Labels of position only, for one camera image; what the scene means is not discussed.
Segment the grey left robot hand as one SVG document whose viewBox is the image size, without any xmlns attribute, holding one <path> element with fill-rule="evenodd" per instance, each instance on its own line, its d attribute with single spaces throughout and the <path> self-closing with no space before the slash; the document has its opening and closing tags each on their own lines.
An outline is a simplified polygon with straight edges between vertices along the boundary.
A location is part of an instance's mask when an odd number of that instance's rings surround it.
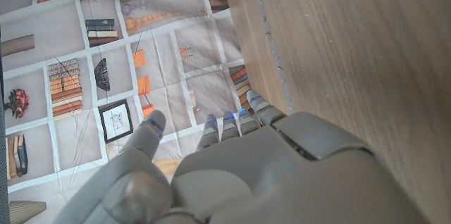
<svg viewBox="0 0 451 224">
<path fill-rule="evenodd" d="M 310 113 L 286 115 L 254 91 L 250 110 L 208 116 L 196 152 L 168 180 L 153 157 L 152 111 L 57 223 L 425 223 L 360 139 Z"/>
</svg>

